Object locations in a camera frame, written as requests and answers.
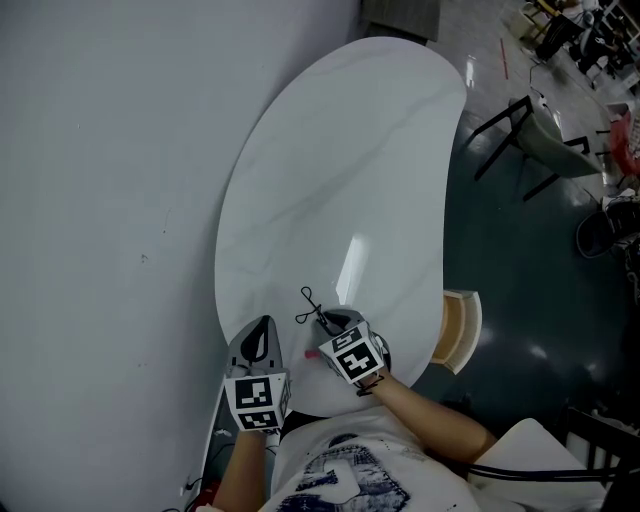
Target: oval tabletop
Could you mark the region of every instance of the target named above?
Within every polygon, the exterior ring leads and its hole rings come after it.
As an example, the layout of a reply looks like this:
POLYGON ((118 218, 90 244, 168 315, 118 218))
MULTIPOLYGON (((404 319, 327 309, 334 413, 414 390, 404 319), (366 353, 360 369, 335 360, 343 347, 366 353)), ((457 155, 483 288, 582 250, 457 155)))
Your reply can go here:
POLYGON ((348 44, 298 76, 242 150, 218 231, 215 279, 227 342, 271 315, 289 406, 334 416, 374 404, 312 347, 303 286, 324 310, 362 313, 413 384, 442 318, 444 204, 451 146, 466 92, 433 51, 395 38, 348 44))

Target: white t-shirt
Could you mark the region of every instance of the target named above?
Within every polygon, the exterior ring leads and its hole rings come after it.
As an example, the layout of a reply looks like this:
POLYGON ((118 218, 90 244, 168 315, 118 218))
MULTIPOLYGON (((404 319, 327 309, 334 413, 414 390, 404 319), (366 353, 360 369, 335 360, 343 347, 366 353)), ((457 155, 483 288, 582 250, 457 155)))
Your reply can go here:
POLYGON ((319 421, 278 448, 265 512, 476 512, 470 485, 422 453, 385 408, 319 421))

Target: wooden chair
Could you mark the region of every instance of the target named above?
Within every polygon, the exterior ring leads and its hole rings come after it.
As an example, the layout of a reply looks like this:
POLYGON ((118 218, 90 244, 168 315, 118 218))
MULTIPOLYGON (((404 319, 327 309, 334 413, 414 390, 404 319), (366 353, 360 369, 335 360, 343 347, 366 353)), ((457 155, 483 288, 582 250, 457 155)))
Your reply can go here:
POLYGON ((481 328, 478 292, 445 290, 440 339, 431 362, 459 373, 476 349, 481 328))

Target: white wall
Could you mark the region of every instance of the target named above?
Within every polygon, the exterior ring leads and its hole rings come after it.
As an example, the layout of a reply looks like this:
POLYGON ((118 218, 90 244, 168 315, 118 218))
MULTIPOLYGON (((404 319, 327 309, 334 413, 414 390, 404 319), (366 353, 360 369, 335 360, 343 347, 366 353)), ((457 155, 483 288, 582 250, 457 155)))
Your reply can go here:
POLYGON ((226 345, 224 187, 357 0, 0 0, 0 501, 161 510, 226 345))

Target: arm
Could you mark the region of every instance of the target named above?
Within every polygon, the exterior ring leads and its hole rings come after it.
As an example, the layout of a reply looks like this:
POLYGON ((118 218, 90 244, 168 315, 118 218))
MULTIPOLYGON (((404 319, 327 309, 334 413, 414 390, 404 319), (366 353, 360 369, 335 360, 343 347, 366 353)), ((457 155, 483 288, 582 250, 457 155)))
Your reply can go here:
POLYGON ((213 506, 224 512, 256 512, 264 505, 262 432, 240 432, 213 506))
POLYGON ((383 369, 371 392, 423 444, 423 448, 459 462, 475 462, 496 442, 479 423, 412 391, 383 369))

